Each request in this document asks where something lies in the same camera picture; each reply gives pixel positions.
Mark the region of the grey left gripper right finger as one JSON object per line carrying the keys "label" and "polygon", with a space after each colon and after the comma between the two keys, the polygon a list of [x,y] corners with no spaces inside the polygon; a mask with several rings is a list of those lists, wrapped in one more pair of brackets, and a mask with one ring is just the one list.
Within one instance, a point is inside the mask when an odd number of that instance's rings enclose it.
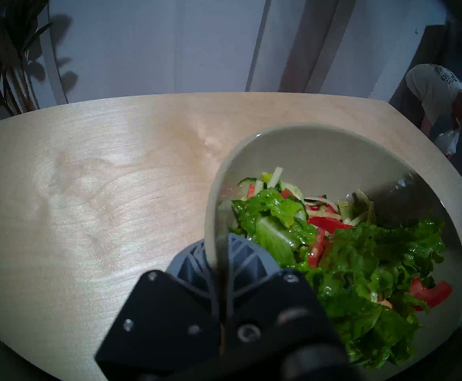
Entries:
{"label": "grey left gripper right finger", "polygon": [[346,353],[304,274],[228,235],[224,380],[346,380]]}

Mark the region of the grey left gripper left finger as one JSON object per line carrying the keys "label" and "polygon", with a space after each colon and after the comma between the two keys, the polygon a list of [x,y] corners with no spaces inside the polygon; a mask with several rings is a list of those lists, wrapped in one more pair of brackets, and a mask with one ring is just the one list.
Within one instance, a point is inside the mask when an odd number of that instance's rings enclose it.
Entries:
{"label": "grey left gripper left finger", "polygon": [[143,273],[95,354],[105,378],[161,379],[217,356],[218,291],[203,241]]}

